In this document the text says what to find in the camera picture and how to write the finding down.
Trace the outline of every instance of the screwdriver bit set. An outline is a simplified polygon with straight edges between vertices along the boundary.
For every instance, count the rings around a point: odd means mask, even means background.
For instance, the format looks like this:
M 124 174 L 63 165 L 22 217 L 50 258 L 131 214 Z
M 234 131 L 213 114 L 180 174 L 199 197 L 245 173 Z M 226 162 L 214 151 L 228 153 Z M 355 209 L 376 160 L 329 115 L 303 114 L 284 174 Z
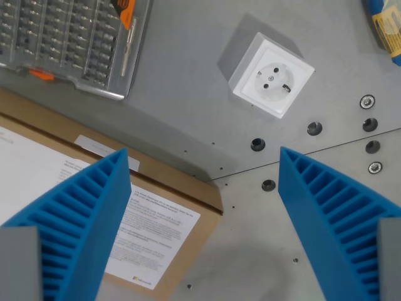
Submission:
M 149 9 L 150 0 L 136 0 L 128 27 L 110 0 L 0 0 L 0 66 L 34 70 L 121 100 L 130 89 Z

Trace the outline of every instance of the ribbed blue plastic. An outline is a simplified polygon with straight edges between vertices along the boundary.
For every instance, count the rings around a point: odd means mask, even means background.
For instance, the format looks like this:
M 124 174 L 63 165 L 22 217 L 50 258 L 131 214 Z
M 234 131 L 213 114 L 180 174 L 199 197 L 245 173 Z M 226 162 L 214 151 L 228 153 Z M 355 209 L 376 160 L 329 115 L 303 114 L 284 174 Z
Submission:
M 130 194 L 127 150 L 122 149 L 3 224 L 38 227 L 45 301 L 95 300 Z
M 377 225 L 401 208 L 285 147 L 278 191 L 327 301 L 380 300 Z

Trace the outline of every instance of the printed label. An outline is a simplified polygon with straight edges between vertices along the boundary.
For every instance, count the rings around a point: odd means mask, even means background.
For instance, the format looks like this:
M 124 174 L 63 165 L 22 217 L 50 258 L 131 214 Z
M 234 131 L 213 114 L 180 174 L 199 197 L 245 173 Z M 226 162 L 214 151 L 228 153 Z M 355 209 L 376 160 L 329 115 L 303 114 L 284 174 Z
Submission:
M 401 14 L 396 6 L 390 6 L 372 16 L 378 35 L 391 57 L 401 55 Z

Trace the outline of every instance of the bolt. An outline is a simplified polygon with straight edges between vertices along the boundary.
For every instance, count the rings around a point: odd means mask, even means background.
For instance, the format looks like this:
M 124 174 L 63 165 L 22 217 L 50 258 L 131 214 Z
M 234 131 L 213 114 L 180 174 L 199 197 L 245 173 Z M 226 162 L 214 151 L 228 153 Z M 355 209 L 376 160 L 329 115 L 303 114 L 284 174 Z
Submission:
M 372 108 L 374 105 L 375 105 L 375 97 L 373 95 L 365 95 L 359 101 L 359 106 L 364 110 Z
M 378 174 L 380 171 L 382 171 L 382 169 L 383 166 L 380 162 L 373 162 L 369 165 L 369 173 L 371 174 Z

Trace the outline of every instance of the metal table surface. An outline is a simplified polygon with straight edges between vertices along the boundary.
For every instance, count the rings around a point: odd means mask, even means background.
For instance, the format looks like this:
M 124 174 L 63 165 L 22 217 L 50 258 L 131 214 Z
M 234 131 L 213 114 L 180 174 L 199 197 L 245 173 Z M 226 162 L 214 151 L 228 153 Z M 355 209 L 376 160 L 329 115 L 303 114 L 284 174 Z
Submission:
M 379 47 L 362 2 L 154 0 L 129 96 L 122 102 L 66 83 L 0 71 L 2 86 L 203 180 L 401 127 L 401 68 Z M 282 119 L 235 97 L 227 81 L 258 32 L 299 53 L 316 73 Z M 359 107 L 376 97 L 369 111 Z M 323 124 L 316 137 L 310 122 Z M 266 148 L 250 143 L 263 138 Z
M 279 147 L 285 145 L 314 152 L 312 157 L 400 202 L 395 175 L 401 133 L 389 131 L 401 128 L 401 68 L 377 43 L 364 1 L 153 2 L 124 101 L 8 70 L 0 70 L 0 85 L 199 179 L 216 179 L 226 213 L 172 300 L 324 300 L 277 190 L 266 193 L 261 183 L 277 180 Z M 282 119 L 228 87 L 258 31 L 316 70 Z M 377 101 L 370 110 L 359 107 L 366 94 Z M 369 117 L 378 120 L 372 133 L 362 130 Z M 323 131 L 312 137 L 306 128 L 315 121 Z M 365 138 L 373 134 L 381 134 L 376 139 L 382 149 L 368 155 Z M 266 148 L 253 152 L 250 143 L 258 137 Z M 374 176 L 367 172 L 373 161 L 384 166 Z M 148 300 L 110 283 L 98 295 L 98 301 L 133 298 Z
M 381 143 L 376 154 L 365 152 L 371 141 L 368 138 L 315 152 L 310 157 L 401 206 L 397 176 L 401 170 L 401 130 L 374 139 Z M 381 162 L 383 169 L 370 174 L 368 167 L 375 161 Z M 261 189 L 267 179 L 278 183 L 278 169 L 279 164 L 274 163 L 214 181 L 222 193 L 224 216 L 172 301 L 325 300 L 278 190 L 267 193 Z M 103 283 L 97 301 L 111 300 L 111 296 L 120 301 L 149 300 Z

